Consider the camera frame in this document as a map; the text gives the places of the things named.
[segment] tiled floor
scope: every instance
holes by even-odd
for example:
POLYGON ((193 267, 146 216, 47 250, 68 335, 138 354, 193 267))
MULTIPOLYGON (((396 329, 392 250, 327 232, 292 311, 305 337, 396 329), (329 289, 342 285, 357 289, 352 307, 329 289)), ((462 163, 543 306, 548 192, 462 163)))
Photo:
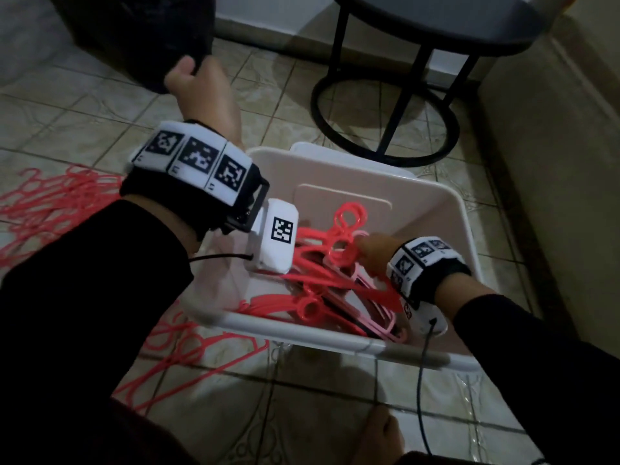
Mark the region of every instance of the tiled floor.
MULTIPOLYGON (((248 147, 289 149, 305 140, 336 148, 308 111, 314 84, 326 67, 227 41, 214 53, 231 78, 242 109, 248 147)), ((328 90, 321 109, 352 140, 376 147, 398 89, 377 82, 345 82, 328 90)), ((414 169, 453 187, 466 201, 486 282, 537 312, 528 271, 476 149, 462 106, 460 141, 450 157, 414 169)), ((89 54, 72 49, 0 88, 0 193, 17 186, 27 167, 46 175, 68 163, 121 173, 128 155, 163 119, 179 119, 170 95, 155 95, 89 54)), ((436 111, 413 100, 389 153, 428 154, 445 128, 436 111)), ((0 221, 0 245, 11 241, 0 221)), ((147 400, 248 352, 228 340, 209 349, 196 367, 172 367, 145 384, 147 400)), ((162 353, 143 350, 128 378, 162 353)), ((408 450, 422 450, 415 412, 417 368, 360 357, 276 346, 232 371, 212 376, 153 406, 147 415, 170 429, 204 463, 345 464, 374 402, 389 404, 408 450)), ((539 453, 484 375, 427 371, 422 409, 436 454, 499 464, 527 464, 539 453)))

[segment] black sleeve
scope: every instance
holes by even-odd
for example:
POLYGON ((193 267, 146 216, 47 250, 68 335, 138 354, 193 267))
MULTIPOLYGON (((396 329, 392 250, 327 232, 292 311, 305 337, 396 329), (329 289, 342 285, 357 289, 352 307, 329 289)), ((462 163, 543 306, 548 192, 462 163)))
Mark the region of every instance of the black sleeve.
POLYGON ((454 328, 550 463, 616 454, 620 360, 500 295, 470 301, 454 328))
POLYGON ((127 201, 16 266, 0 289, 5 423, 96 415, 192 277, 176 236, 127 201))

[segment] black bag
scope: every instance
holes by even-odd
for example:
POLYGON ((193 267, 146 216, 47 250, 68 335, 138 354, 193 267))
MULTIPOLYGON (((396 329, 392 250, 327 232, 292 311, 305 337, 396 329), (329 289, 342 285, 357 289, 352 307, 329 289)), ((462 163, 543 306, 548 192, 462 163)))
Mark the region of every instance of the black bag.
POLYGON ((76 37, 88 37, 141 85, 167 93, 164 76, 183 56, 211 54, 215 0, 51 0, 76 37))

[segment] white plastic bin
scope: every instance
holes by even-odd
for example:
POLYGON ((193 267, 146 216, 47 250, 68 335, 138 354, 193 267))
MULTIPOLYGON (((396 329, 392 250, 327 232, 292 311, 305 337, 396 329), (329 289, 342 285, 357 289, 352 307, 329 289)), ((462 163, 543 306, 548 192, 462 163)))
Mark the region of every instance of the white plastic bin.
MULTIPOLYGON (((464 204, 449 187, 416 179, 406 170, 311 144, 295 144, 290 151, 259 147, 248 154, 270 182, 268 197, 295 204, 300 226, 328 229, 343 203, 357 201, 368 210, 368 232, 402 237, 437 235, 459 251, 480 278, 464 204)), ((203 249, 243 253, 246 242, 246 234, 224 236, 216 232, 203 249)), ((195 280, 181 301, 198 323, 274 341, 420 365, 423 339, 411 331, 407 344, 395 344, 227 311, 236 309, 243 299, 289 293, 276 278, 248 273, 242 260, 206 260, 193 263, 192 270, 195 280)), ((399 325, 408 327, 404 317, 399 325)), ((431 340, 426 364, 463 372, 480 369, 453 327, 431 340)))

